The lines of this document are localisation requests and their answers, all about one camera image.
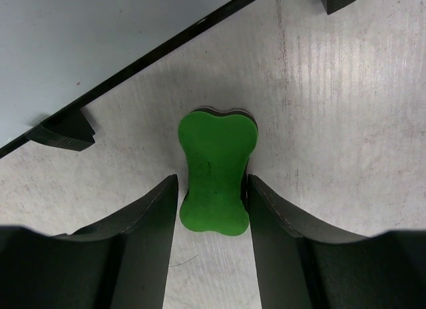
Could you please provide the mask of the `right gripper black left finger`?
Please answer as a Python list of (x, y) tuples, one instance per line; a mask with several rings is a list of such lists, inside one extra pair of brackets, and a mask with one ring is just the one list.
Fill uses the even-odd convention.
[(2, 308), (161, 308), (178, 202), (166, 177), (72, 234), (1, 227)]

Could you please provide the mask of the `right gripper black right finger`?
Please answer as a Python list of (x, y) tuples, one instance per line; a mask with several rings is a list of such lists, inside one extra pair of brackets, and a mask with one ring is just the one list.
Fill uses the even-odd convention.
[(263, 308), (424, 308), (425, 232), (368, 238), (330, 225), (248, 178)]

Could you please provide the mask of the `green bone-shaped eraser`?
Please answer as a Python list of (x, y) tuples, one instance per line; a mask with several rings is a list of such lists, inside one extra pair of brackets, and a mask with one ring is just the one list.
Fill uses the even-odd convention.
[(258, 126), (244, 109), (200, 107), (184, 116), (178, 140), (188, 167), (182, 225), (192, 232), (239, 236), (249, 227), (246, 169)]

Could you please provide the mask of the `black-framed whiteboard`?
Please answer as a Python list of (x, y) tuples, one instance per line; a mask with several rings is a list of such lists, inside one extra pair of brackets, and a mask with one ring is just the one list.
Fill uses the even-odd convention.
[(1, 154), (255, 0), (1, 0)]

